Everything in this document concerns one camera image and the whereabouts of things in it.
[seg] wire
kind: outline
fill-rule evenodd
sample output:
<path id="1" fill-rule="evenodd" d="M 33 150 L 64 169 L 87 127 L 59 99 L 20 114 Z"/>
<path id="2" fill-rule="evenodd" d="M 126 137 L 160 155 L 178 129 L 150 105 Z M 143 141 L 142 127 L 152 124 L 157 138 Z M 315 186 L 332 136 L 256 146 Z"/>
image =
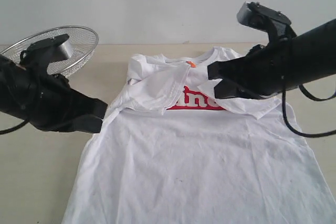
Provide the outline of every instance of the wire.
<path id="1" fill-rule="evenodd" d="M 289 57 L 292 57 L 292 42 L 291 42 L 290 38 L 288 39 L 287 44 L 288 44 L 288 49 L 289 49 L 288 55 L 289 55 Z M 335 135 L 336 130 L 328 131 L 328 132 L 324 132 L 324 133 L 308 134 L 308 133 L 300 132 L 300 131 L 294 129 L 292 125 L 290 125 L 290 123 L 288 121 L 288 118 L 287 118 L 287 111 L 286 111 L 286 75 L 287 75 L 287 73 L 286 73 L 286 71 L 284 71 L 284 73 L 282 75 L 282 116 L 283 116 L 283 120 L 284 120 L 287 128 L 291 132 L 293 132 L 293 133 L 295 133 L 299 136 L 303 136 L 303 137 L 307 137 L 307 138 L 318 138 L 318 137 Z"/>
<path id="2" fill-rule="evenodd" d="M 36 93 L 35 93 L 35 98 L 34 98 L 34 100 L 35 100 L 34 108 L 28 114 L 27 118 L 22 123 L 14 126 L 14 127 L 11 127 L 11 128 L 5 129 L 5 130 L 1 130 L 0 135 L 5 135 L 5 134 L 8 134 L 8 133 L 11 133 L 11 132 L 14 132 L 14 131 L 17 131 L 17 130 L 21 129 L 22 127 L 24 127 L 25 125 L 27 125 L 30 122 L 32 117 L 37 112 L 37 109 L 38 109 L 38 107 L 40 105 L 40 101 L 41 101 L 41 82 L 40 82 L 39 75 L 36 71 L 34 71 L 34 70 L 29 70 L 29 71 L 31 71 L 31 73 L 34 75 L 36 83 L 37 83 L 37 88 L 36 88 Z"/>

